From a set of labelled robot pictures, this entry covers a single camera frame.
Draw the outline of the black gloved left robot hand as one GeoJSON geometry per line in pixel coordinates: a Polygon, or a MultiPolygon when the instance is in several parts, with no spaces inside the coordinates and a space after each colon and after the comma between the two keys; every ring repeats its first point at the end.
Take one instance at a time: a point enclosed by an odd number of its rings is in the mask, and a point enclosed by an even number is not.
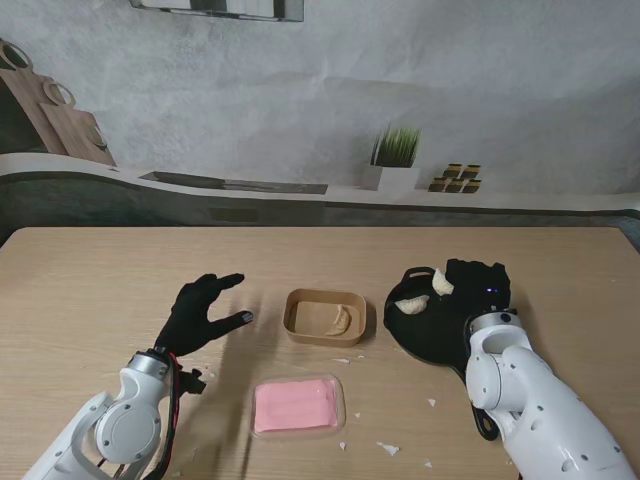
{"type": "Polygon", "coordinates": [[[245,279],[240,273],[223,277],[205,274],[185,284],[171,307],[168,320],[156,338],[154,347],[164,349],[175,357],[186,356],[241,328],[253,320],[250,311],[239,311],[228,317],[210,321],[211,305],[225,291],[245,279]]]}

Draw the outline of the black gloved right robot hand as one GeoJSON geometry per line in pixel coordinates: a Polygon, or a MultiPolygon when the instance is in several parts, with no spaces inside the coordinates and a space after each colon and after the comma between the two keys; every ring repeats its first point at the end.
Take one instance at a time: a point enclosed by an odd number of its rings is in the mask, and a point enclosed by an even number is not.
{"type": "Polygon", "coordinates": [[[449,259],[445,277],[454,287],[447,305],[463,319],[510,307],[511,282],[501,263],[449,259]]]}

